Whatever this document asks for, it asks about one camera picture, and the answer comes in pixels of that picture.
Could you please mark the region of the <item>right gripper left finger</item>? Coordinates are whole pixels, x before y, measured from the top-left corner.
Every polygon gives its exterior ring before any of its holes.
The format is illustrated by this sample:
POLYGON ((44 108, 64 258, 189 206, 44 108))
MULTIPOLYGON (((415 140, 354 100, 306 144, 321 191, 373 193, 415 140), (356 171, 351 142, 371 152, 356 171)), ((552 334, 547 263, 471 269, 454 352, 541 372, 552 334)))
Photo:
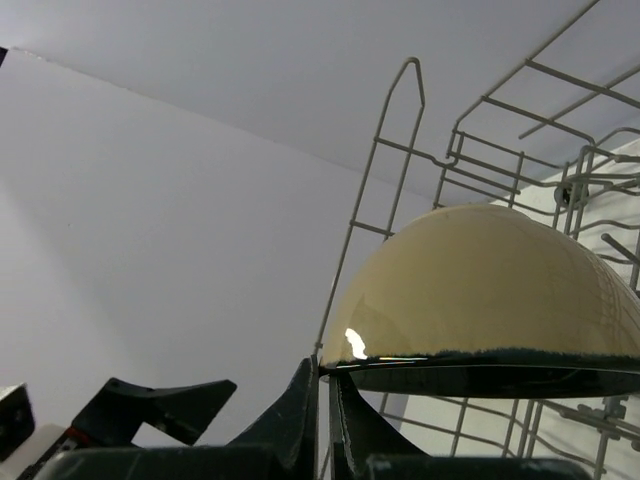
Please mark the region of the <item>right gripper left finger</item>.
POLYGON ((100 446, 72 428, 30 468, 32 479, 314 479, 318 366, 303 359, 282 395, 225 445, 185 445, 142 425, 131 446, 100 446))

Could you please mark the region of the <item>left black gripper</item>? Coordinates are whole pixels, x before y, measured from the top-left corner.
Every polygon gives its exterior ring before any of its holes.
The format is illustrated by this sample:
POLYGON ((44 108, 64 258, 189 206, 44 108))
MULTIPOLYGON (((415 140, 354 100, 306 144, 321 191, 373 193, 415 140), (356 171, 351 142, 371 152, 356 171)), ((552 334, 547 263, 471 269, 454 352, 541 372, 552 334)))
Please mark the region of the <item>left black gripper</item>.
MULTIPOLYGON (((100 446, 131 446, 148 424, 194 445, 235 393, 230 380, 154 389, 109 379, 73 419, 72 428, 100 446)), ((1 388, 1 457, 9 458, 35 431, 25 383, 1 388)))

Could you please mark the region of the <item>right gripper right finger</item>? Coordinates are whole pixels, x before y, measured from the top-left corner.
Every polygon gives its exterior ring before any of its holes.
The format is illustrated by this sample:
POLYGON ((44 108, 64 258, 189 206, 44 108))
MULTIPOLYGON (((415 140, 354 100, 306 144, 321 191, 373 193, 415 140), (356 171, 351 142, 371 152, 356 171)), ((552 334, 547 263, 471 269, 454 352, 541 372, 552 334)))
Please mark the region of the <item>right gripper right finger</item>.
POLYGON ((551 458, 431 456, 402 436, 360 395, 351 376, 329 378, 333 479, 588 479, 551 458))

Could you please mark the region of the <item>beige brown glazed bowl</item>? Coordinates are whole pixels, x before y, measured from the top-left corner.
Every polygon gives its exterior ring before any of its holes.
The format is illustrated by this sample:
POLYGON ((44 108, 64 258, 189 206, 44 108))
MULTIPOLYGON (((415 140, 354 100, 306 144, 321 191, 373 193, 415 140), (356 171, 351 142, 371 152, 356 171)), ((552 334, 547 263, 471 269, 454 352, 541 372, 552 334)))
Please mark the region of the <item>beige brown glazed bowl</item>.
POLYGON ((545 399, 639 389, 639 299, 569 236, 494 205, 438 209, 347 286, 321 369, 363 390, 545 399))

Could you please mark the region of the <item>grey wire dish rack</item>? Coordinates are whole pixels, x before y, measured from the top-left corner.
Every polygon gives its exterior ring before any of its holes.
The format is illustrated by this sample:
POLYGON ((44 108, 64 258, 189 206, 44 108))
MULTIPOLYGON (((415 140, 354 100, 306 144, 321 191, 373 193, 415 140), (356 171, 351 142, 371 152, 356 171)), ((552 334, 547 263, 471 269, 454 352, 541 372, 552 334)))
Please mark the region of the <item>grey wire dish rack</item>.
MULTIPOLYGON (((494 205, 523 213, 593 252, 639 299, 637 2, 583 2, 465 107, 443 157, 418 146, 422 119, 416 113, 403 132, 394 133, 381 116, 370 154, 435 167, 430 212, 494 205)), ((383 244, 410 223, 395 217, 373 223, 353 214, 348 230, 376 234, 383 244)), ((318 336, 321 358, 329 323, 356 273, 334 278, 318 336)), ((639 475, 639 389, 604 397, 507 399, 356 388, 432 456, 552 457, 592 479, 639 475)))

